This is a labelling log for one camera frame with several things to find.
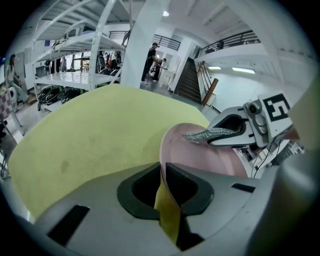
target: checkered cloth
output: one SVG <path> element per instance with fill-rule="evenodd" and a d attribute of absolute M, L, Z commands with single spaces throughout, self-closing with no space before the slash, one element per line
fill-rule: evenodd
<path fill-rule="evenodd" d="M 0 118 L 6 119 L 10 112 L 13 111 L 11 106 L 10 91 L 7 89 L 0 94 Z"/>

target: black shirt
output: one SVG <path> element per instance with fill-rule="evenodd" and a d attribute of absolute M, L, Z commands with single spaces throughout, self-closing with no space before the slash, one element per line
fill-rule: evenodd
<path fill-rule="evenodd" d="M 148 52 L 148 57 L 147 60 L 145 61 L 145 66 L 147 67 L 151 67 L 152 63 L 154 63 L 154 59 L 152 58 L 152 56 L 156 56 L 156 50 L 151 48 Z"/>

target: cable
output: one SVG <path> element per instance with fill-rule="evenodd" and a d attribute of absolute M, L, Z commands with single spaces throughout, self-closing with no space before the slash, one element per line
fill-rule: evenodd
<path fill-rule="evenodd" d="M 268 153 L 267 153 L 266 156 L 265 156 L 265 159 L 263 160 L 263 162 L 260 164 L 260 166 L 259 166 L 258 169 L 256 170 L 253 178 L 256 177 L 256 174 L 257 174 L 257 172 L 259 171 L 260 167 L 261 167 L 261 166 L 264 164 L 264 162 L 266 161 L 266 159 L 267 159 L 267 157 L 268 157 L 268 155 L 269 155 L 269 153 L 270 153 L 271 146 L 272 146 L 272 143 L 270 144 L 270 147 L 269 147 L 269 149 L 268 149 Z"/>
<path fill-rule="evenodd" d="M 278 146 L 278 150 L 276 151 L 276 155 L 275 155 L 275 158 L 273 159 L 273 162 L 272 162 L 272 164 L 271 164 L 271 166 L 273 166 L 274 165 L 274 163 L 275 163 L 275 161 L 276 161 L 276 158 L 277 158 L 277 156 L 278 156 L 278 153 L 279 153 L 279 149 L 280 149 L 280 144 L 281 144 L 281 139 L 280 139 L 280 141 L 279 141 L 279 146 Z"/>
<path fill-rule="evenodd" d="M 254 170 L 254 167 L 255 167 L 256 161 L 257 161 L 257 159 L 258 159 L 258 156 L 259 156 L 259 154 L 255 157 L 255 161 L 254 161 L 253 166 L 252 166 L 252 169 L 251 169 L 251 176 L 250 176 L 250 178 L 252 178 L 252 172 L 253 172 L 253 170 Z"/>

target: long hair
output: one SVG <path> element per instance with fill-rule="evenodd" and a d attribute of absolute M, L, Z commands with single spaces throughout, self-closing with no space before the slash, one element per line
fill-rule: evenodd
<path fill-rule="evenodd" d="M 10 65 L 10 67 L 11 67 L 11 71 L 12 71 L 12 69 L 13 69 L 13 67 L 14 67 L 14 58 L 16 57 L 16 55 L 15 54 L 12 54 L 11 56 L 10 56 L 10 60 L 9 60 L 9 65 Z"/>

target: balcony railing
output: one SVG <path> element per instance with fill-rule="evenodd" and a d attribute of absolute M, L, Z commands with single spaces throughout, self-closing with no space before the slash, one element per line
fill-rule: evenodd
<path fill-rule="evenodd" d="M 256 34 L 252 30 L 250 30 L 250 31 L 246 31 L 246 32 L 242 32 L 239 34 L 226 37 L 212 44 L 209 44 L 208 46 L 200 49 L 195 57 L 198 58 L 203 55 L 206 55 L 215 51 L 219 51 L 221 49 L 229 48 L 229 47 L 247 45 L 247 44 L 256 44 L 256 43 L 260 43 L 260 40 L 256 36 Z"/>
<path fill-rule="evenodd" d="M 109 38 L 112 40 L 122 41 L 127 31 L 110 31 Z M 170 49 L 178 51 L 180 42 L 165 36 L 155 34 L 152 39 L 152 43 L 157 43 L 159 46 L 168 47 Z"/>

